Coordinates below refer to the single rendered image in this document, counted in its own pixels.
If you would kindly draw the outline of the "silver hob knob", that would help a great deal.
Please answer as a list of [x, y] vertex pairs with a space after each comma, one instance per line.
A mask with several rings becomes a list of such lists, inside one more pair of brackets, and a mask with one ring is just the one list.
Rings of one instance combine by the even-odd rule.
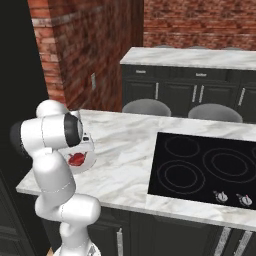
[[244, 206], [250, 206], [252, 204], [252, 199], [248, 195], [237, 194], [240, 203]]
[[225, 203], [228, 200], [228, 196], [224, 192], [214, 191], [216, 200], [221, 203]]

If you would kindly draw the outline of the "black cupboard door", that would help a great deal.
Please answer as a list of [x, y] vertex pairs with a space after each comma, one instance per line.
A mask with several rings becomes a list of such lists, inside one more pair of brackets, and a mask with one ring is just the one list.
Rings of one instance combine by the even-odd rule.
[[130, 228], [119, 223], [97, 222], [88, 227], [92, 242], [98, 247], [101, 256], [118, 256], [116, 233], [123, 233], [123, 256], [131, 256]]
[[256, 232], [253, 232], [251, 239], [248, 242], [242, 256], [256, 256]]
[[132, 213], [131, 256], [213, 256], [219, 226]]

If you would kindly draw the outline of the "white round plate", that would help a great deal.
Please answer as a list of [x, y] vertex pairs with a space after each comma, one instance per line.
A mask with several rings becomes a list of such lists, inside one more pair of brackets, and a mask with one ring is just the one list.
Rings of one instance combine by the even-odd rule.
[[[66, 159], [66, 162], [68, 163], [68, 159], [69, 159], [69, 154], [65, 154], [64, 158]], [[85, 171], [87, 171], [88, 169], [90, 169], [96, 162], [96, 154], [94, 153], [93, 155], [91, 154], [86, 154], [86, 158], [85, 158], [85, 162], [81, 165], [81, 166], [71, 166], [69, 165], [71, 172], [76, 175], [76, 174], [80, 174], [83, 173]]]

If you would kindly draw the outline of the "black cupboard run marble top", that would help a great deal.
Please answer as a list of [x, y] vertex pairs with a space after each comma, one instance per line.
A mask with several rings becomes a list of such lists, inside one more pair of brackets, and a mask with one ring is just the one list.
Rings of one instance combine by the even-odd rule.
[[174, 117], [221, 104], [256, 123], [256, 51], [133, 47], [120, 64], [123, 104], [155, 99]]

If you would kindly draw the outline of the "black hob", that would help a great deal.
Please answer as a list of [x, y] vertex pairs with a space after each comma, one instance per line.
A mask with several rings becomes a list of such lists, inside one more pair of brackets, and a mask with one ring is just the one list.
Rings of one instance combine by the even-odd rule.
[[[218, 202], [214, 191], [228, 200]], [[148, 193], [256, 210], [256, 142], [159, 132]], [[237, 194], [252, 204], [242, 205]]]

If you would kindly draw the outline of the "grey round stool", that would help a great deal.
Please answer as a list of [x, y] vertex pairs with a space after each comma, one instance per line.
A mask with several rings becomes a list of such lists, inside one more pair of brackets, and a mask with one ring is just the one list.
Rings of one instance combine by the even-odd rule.
[[123, 107], [122, 112], [167, 117], [171, 116], [169, 107], [154, 99], [139, 99], [129, 102]]
[[232, 108], [213, 103], [201, 104], [192, 108], [188, 113], [188, 117], [200, 120], [243, 122], [242, 116]]

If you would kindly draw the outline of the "tall black fridge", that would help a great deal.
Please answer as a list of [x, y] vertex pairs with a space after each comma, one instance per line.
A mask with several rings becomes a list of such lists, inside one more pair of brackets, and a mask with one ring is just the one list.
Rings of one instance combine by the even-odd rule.
[[10, 143], [11, 126], [48, 97], [27, 0], [0, 0], [0, 256], [46, 256], [34, 198], [16, 191], [32, 167]]

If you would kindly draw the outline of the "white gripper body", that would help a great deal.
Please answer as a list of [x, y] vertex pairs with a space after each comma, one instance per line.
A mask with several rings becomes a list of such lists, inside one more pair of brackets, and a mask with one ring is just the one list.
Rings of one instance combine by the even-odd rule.
[[87, 142], [82, 141], [79, 145], [77, 145], [75, 147], [72, 147], [70, 149], [70, 153], [71, 154], [82, 153], [82, 154], [91, 154], [91, 155], [93, 155], [94, 150], [95, 150], [95, 147], [94, 147], [93, 142], [91, 142], [91, 141], [87, 141]]

